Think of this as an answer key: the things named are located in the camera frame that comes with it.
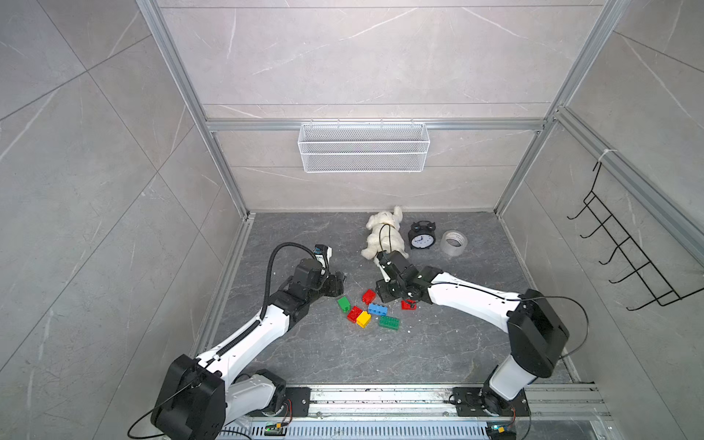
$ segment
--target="red block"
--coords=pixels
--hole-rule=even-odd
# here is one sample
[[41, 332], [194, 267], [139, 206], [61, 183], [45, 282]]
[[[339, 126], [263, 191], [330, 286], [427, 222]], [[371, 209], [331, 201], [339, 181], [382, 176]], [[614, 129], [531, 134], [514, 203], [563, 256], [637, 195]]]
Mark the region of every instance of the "red block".
[[418, 304], [411, 299], [404, 299], [401, 301], [401, 310], [415, 310]]
[[350, 310], [350, 313], [347, 315], [347, 319], [350, 320], [350, 322], [354, 322], [355, 324], [357, 323], [357, 317], [362, 314], [362, 309], [354, 306], [352, 307], [352, 310]]
[[366, 305], [370, 305], [372, 303], [372, 301], [374, 301], [374, 298], [376, 298], [376, 297], [377, 297], [376, 293], [374, 293], [373, 290], [369, 289], [369, 290], [367, 290], [367, 292], [364, 295], [362, 295], [362, 302]]

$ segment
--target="blue block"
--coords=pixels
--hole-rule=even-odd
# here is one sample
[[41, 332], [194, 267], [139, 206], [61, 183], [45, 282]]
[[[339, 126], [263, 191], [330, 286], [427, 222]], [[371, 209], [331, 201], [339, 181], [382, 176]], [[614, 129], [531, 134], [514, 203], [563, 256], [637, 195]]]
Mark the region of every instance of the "blue block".
[[376, 304], [369, 305], [369, 313], [373, 315], [386, 316], [388, 311], [389, 309], [384, 306], [377, 306]]

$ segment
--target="wall hook rack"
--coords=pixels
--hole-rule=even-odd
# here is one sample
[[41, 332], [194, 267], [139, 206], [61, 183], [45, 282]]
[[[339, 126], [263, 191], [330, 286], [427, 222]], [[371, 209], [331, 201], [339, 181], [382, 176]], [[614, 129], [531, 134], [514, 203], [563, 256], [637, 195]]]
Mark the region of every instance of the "wall hook rack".
[[[611, 252], [611, 256], [609, 257], [609, 259], [606, 261], [599, 260], [599, 264], [607, 265], [608, 263], [611, 263], [611, 260], [614, 258], [614, 255], [616, 255], [616, 251], [620, 251], [620, 253], [624, 256], [624, 258], [626, 259], [628, 264], [631, 266], [631, 272], [629, 272], [627, 275], [625, 275], [624, 277], [622, 277], [621, 279], [618, 279], [616, 281], [609, 280], [609, 283], [618, 284], [618, 283], [624, 281], [625, 279], [631, 277], [632, 275], [636, 275], [638, 278], [640, 278], [640, 280], [643, 282], [643, 285], [645, 285], [646, 289], [648, 290], [650, 295], [653, 297], [653, 299], [647, 301], [646, 303], [644, 303], [638, 307], [635, 307], [635, 308], [626, 307], [626, 309], [630, 310], [630, 311], [635, 311], [635, 310], [642, 309], [643, 307], [646, 307], [646, 306], [648, 306], [652, 303], [655, 303], [655, 302], [657, 302], [660, 306], [668, 306], [669, 304], [672, 304], [676, 301], [681, 301], [688, 296], [691, 296], [691, 295], [694, 295], [698, 292], [704, 291], [704, 287], [702, 287], [699, 290], [695, 290], [693, 292], [690, 292], [688, 294], [683, 295], [683, 294], [680, 294], [679, 292], [677, 292], [677, 290], [675, 290], [674, 287], [672, 287], [670, 282], [667, 280], [667, 278], [665, 278], [665, 276], [662, 274], [660, 269], [658, 269], [658, 267], [655, 265], [655, 263], [650, 259], [648, 254], [641, 248], [641, 246], [633, 238], [633, 236], [628, 232], [628, 230], [626, 230], [626, 228], [623, 227], [623, 224], [613, 215], [611, 210], [604, 204], [604, 202], [594, 192], [594, 187], [596, 186], [596, 180], [599, 178], [599, 172], [601, 171], [601, 162], [597, 161], [597, 163], [594, 165], [594, 168], [592, 169], [592, 172], [593, 171], [596, 171], [596, 174], [594, 175], [594, 181], [591, 184], [591, 189], [589, 190], [589, 193], [584, 197], [584, 199], [582, 199], [582, 203], [584, 203], [584, 207], [574, 217], [567, 216], [567, 218], [570, 220], [575, 220], [584, 211], [588, 210], [594, 216], [594, 218], [599, 222], [599, 226], [597, 226], [596, 229], [594, 231], [592, 231], [590, 234], [588, 234], [588, 235], [580, 234], [579, 236], [583, 239], [588, 239], [589, 237], [594, 235], [599, 229], [604, 229], [606, 234], [609, 236], [609, 238], [611, 238], [611, 241], [613, 241], [613, 243], [615, 245], [615, 248]], [[596, 215], [594, 210], [591, 208], [591, 204], [595, 201], [599, 202], [599, 204], [603, 207], [603, 209], [606, 210], [607, 216], [604, 220], [601, 220], [599, 218], [599, 216]], [[610, 219], [613, 219], [618, 224], [618, 226], [621, 228], [621, 230], [623, 230], [623, 232], [626, 234], [625, 239], [623, 239], [621, 241], [617, 241], [616, 238], [614, 238], [614, 234], [612, 234], [611, 231], [606, 227], [606, 222], [609, 221]], [[633, 262], [631, 261], [631, 258], [628, 257], [628, 255], [626, 254], [626, 252], [622, 248], [622, 246], [624, 246], [626, 243], [628, 243], [628, 241], [630, 241], [633, 245], [635, 245], [635, 247], [638, 249], [638, 251], [643, 255], [643, 257], [646, 260], [646, 262], [644, 264], [636, 267], [633, 264]], [[647, 283], [645, 278], [643, 278], [643, 275], [641, 274], [640, 271], [642, 269], [647, 268], [648, 266], [652, 267], [657, 272], [658, 276], [660, 278], [662, 278], [663, 282], [667, 285], [667, 291], [665, 293], [660, 294], [660, 295], [655, 294], [655, 292], [653, 292], [653, 289]]]

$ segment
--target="lego brick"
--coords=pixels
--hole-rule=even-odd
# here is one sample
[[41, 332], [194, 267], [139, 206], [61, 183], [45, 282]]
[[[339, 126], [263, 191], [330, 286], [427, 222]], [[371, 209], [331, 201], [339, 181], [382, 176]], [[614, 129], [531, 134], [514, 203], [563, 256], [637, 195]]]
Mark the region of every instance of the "lego brick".
[[377, 306], [376, 304], [369, 305], [369, 313], [373, 315], [386, 316], [388, 312], [389, 309], [384, 306]]
[[379, 318], [379, 326], [386, 329], [398, 330], [398, 324], [400, 322], [398, 318], [392, 318], [391, 316], [382, 316]]
[[417, 307], [418, 304], [410, 299], [404, 299], [401, 301], [401, 310], [415, 310]]
[[361, 315], [363, 310], [357, 306], [352, 307], [352, 310], [350, 310], [350, 313], [347, 315], [347, 319], [350, 320], [350, 322], [357, 322], [357, 317]]
[[342, 311], [345, 313], [352, 310], [352, 305], [350, 304], [350, 301], [347, 299], [346, 296], [343, 296], [342, 298], [338, 299], [337, 303], [339, 304]]
[[372, 316], [367, 313], [367, 312], [362, 312], [358, 317], [357, 317], [357, 325], [365, 328], [367, 327], [367, 324], [369, 324], [369, 321], [372, 320]]
[[377, 294], [373, 290], [369, 289], [366, 291], [366, 293], [364, 295], [362, 295], [362, 302], [364, 304], [371, 304], [372, 301], [374, 301], [374, 298], [376, 298], [376, 297], [377, 297]]

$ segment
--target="clock face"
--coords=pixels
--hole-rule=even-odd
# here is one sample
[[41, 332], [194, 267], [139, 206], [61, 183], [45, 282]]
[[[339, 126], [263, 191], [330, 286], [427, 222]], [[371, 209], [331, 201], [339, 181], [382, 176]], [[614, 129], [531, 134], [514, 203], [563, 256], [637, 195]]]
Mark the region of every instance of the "clock face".
[[435, 239], [432, 237], [432, 235], [428, 234], [421, 234], [413, 237], [413, 240], [410, 241], [411, 245], [415, 248], [427, 248], [431, 246], [435, 242]]

